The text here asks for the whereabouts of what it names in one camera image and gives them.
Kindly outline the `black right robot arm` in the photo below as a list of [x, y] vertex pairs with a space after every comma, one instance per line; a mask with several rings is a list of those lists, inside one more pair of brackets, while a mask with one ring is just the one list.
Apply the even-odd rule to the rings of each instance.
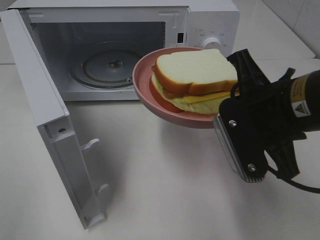
[[235, 67], [237, 83], [219, 115], [236, 154], [241, 173], [249, 180], [263, 178], [269, 155], [276, 175], [290, 180], [299, 174], [293, 142], [320, 129], [320, 73], [294, 77], [289, 68], [271, 82], [243, 49], [227, 60]]

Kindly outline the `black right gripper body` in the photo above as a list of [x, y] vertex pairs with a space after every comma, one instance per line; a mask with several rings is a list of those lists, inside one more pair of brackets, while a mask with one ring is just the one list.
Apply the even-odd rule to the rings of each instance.
[[289, 67], [279, 80], [270, 82], [247, 49], [229, 55], [227, 60], [236, 69], [236, 87], [247, 115], [277, 166], [276, 176], [293, 179], [300, 173], [293, 142], [307, 138], [293, 120], [290, 91], [295, 69]]

